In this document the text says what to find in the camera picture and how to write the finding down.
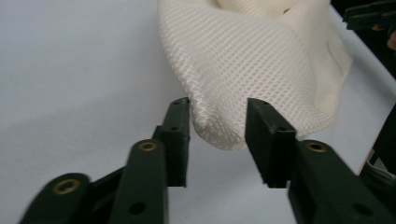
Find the mesh textile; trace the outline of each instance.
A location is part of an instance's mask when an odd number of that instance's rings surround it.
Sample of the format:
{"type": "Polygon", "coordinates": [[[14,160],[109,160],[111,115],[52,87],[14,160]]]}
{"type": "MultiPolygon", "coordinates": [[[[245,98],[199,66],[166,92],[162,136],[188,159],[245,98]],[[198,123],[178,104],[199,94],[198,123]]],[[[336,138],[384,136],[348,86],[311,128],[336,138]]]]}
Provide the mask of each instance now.
{"type": "Polygon", "coordinates": [[[329,0],[160,0],[159,21],[194,128],[214,147],[246,147],[248,97],[299,136],[332,123],[352,58],[329,0]]]}

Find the black plastic bracket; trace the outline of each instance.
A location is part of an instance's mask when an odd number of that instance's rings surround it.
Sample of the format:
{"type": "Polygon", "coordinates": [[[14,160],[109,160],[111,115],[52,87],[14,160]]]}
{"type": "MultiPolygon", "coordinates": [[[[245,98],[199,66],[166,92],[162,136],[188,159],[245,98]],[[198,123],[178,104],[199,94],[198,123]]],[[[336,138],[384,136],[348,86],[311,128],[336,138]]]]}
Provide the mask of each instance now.
{"type": "Polygon", "coordinates": [[[396,223],[384,204],[324,143],[295,139],[295,130],[268,103],[247,101],[246,140],[270,188],[286,187],[299,224],[396,223]]]}

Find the screw hole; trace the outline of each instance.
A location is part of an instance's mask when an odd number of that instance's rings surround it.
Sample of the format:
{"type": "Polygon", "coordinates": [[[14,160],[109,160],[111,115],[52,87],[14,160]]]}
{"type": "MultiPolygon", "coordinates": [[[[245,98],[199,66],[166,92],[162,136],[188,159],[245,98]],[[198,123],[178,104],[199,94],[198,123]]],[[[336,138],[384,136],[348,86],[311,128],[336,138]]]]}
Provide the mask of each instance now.
{"type": "Polygon", "coordinates": [[[68,194],[75,191],[79,187],[79,180],[76,179],[66,179],[59,182],[53,187],[53,192],[58,195],[68,194]]]}
{"type": "Polygon", "coordinates": [[[326,152],[327,151],[326,147],[319,143],[308,143],[307,146],[310,150],[315,151],[315,152],[326,152]]]}
{"type": "Polygon", "coordinates": [[[371,217],[374,213],[373,211],[368,208],[366,205],[362,204],[362,203],[354,203],[353,204],[353,208],[360,214],[367,216],[367,217],[371,217]]]}
{"type": "Polygon", "coordinates": [[[146,205],[144,203],[133,203],[129,208],[129,212],[134,216],[139,216],[146,210],[146,205]]]}
{"type": "Polygon", "coordinates": [[[146,142],[146,143],[143,143],[143,144],[139,145],[139,149],[142,150],[142,151],[145,151],[145,152],[152,151],[152,150],[154,150],[156,148],[157,148],[157,144],[151,143],[151,142],[146,142]]]}

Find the white mesh fabric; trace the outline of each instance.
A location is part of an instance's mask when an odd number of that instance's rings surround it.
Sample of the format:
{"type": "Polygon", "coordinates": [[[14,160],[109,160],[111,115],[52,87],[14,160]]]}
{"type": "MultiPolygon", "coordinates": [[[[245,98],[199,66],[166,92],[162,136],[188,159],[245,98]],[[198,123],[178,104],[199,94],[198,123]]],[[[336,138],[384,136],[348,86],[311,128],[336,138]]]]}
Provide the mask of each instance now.
{"type": "Polygon", "coordinates": [[[163,47],[191,99],[196,132],[246,147],[247,98],[305,135],[330,123],[352,59],[329,0],[160,0],[163,47]]]}

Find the white table surface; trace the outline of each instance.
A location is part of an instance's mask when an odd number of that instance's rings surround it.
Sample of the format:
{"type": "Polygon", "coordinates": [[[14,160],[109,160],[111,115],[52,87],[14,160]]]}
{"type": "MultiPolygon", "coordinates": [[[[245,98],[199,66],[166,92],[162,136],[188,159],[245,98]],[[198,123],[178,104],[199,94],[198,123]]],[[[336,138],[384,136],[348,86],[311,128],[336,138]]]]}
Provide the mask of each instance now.
{"type": "MultiPolygon", "coordinates": [[[[185,96],[166,61],[155,0],[0,2],[0,223],[17,223],[52,178],[96,180],[150,138],[185,96]]],[[[355,56],[335,123],[308,138],[357,173],[396,101],[393,78],[337,26],[355,56]]],[[[187,189],[170,189],[170,223],[295,223],[285,189],[268,189],[247,150],[191,130],[187,189]]]]}

